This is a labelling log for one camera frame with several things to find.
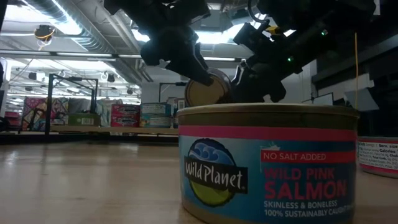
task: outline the robotic arm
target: robotic arm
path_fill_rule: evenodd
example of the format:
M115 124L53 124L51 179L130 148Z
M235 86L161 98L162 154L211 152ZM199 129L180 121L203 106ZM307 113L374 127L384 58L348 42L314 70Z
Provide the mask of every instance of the robotic arm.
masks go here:
M336 46L334 37L354 31L370 21L376 8L373 0L258 0L262 14L272 17L256 29L245 24L234 41L245 45L254 55L238 68L231 82L233 102L273 102L285 97L281 81L319 55ZM141 55L148 65L160 60L170 61L166 69L177 72L204 85L211 85L208 67L201 56L198 36L189 25L206 18L210 11L205 0L105 0L105 7L114 14L120 8L138 25L139 32L150 37ZM287 30L296 30L286 37ZM263 32L271 32L271 38Z

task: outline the blue label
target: blue label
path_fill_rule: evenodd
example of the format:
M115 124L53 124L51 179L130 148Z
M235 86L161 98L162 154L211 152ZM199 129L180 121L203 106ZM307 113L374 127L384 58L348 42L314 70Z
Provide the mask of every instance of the blue label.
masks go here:
M182 195L248 222L339 223L353 217L354 141L180 136Z

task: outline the can lid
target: can lid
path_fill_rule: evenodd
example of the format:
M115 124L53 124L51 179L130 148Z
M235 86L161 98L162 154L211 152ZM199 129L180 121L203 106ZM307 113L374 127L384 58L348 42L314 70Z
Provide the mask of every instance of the can lid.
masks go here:
M230 93L231 85L228 76L214 68L209 68L210 78L214 81L210 86L190 80L185 89L185 99L189 106L213 105Z
M197 106L178 111L177 116L205 113L318 113L359 117L357 110L344 106L317 106L282 103L233 103L222 105Z

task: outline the wild planet logo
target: wild planet logo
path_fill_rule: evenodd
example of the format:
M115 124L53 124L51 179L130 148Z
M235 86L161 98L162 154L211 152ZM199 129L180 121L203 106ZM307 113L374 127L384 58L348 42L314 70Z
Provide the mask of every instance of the wild planet logo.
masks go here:
M209 207L248 193L248 168L236 166L231 153L215 140L196 140L184 158L184 167L196 198Z

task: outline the pink label stripe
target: pink label stripe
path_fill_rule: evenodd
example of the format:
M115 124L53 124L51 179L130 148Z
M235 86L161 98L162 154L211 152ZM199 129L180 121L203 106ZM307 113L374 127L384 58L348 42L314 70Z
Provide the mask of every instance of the pink label stripe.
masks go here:
M317 128L267 128L240 126L179 126L179 135L199 138L233 138L291 141L356 141L351 130Z
M379 172L384 172L384 173L388 173L388 174L398 174L398 170L374 167L374 166L369 166L369 165L365 165L365 164L360 164L360 166L364 169L369 169L369 170L373 170L373 171L379 171Z
M398 144L398 141L394 140L372 140L372 139L358 139L359 142L371 142L371 143L387 143L387 144Z

